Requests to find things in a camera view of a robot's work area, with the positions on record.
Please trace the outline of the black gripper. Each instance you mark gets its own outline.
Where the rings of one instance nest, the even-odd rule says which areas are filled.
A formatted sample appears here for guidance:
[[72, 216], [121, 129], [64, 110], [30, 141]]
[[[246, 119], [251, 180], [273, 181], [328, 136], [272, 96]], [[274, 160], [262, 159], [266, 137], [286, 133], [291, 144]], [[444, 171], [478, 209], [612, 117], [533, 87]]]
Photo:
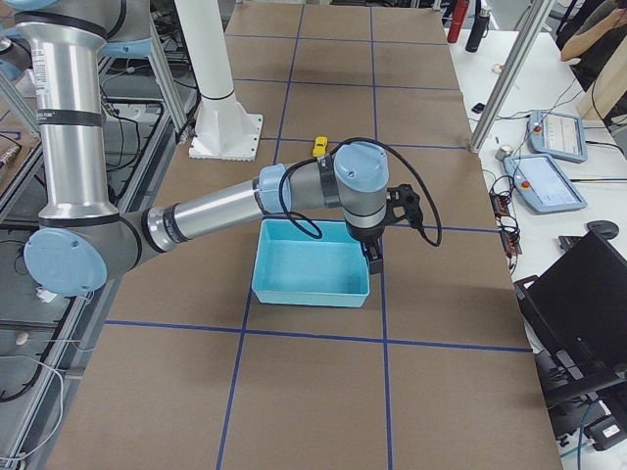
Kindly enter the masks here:
[[362, 254], [366, 260], [369, 274], [380, 274], [383, 272], [383, 254], [381, 251], [380, 238], [389, 222], [382, 219], [374, 223], [374, 219], [357, 217], [346, 219], [349, 235], [356, 241], [362, 243]]

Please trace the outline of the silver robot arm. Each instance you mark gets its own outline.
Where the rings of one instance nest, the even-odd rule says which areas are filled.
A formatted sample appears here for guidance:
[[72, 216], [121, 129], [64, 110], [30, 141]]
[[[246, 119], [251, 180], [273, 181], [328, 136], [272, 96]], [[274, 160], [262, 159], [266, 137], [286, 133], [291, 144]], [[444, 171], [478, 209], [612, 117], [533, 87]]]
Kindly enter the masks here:
[[23, 260], [43, 289], [81, 296], [203, 235], [266, 214], [322, 207], [342, 210], [369, 270], [381, 271], [389, 170], [380, 144], [352, 139], [191, 202], [124, 213], [118, 203], [148, 139], [134, 119], [109, 107], [99, 60], [155, 50], [149, 3], [15, 1], [12, 9], [31, 56], [47, 191]]

